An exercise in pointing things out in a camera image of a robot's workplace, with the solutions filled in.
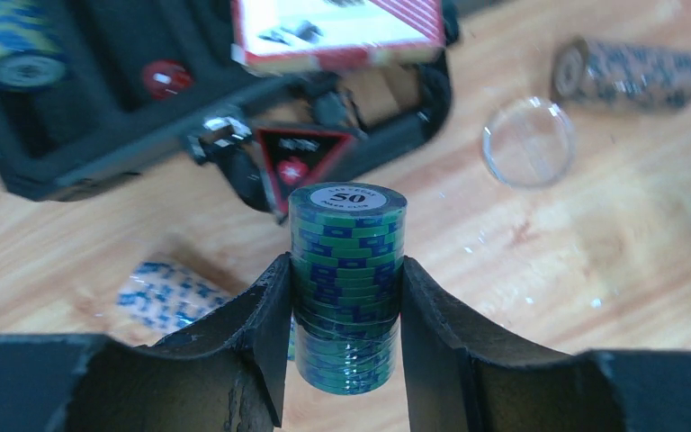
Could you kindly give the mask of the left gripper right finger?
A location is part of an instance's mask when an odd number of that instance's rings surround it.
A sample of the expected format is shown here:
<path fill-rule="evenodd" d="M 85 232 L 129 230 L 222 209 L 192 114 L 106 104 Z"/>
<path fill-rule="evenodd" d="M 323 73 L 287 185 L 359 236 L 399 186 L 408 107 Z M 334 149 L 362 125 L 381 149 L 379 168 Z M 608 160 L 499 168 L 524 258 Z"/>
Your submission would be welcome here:
<path fill-rule="evenodd" d="M 413 258 L 401 287 L 414 431 L 691 431 L 691 351 L 552 350 L 473 310 Z"/>

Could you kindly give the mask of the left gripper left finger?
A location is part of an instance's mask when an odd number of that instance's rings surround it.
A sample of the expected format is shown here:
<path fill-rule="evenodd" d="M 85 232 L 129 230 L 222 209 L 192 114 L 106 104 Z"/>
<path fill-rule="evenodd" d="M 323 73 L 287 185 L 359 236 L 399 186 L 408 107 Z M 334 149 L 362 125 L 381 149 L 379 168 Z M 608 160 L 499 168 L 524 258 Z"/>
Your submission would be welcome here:
<path fill-rule="evenodd" d="M 0 431 L 271 431 L 282 424 L 291 261 L 153 346 L 0 334 Z"/>

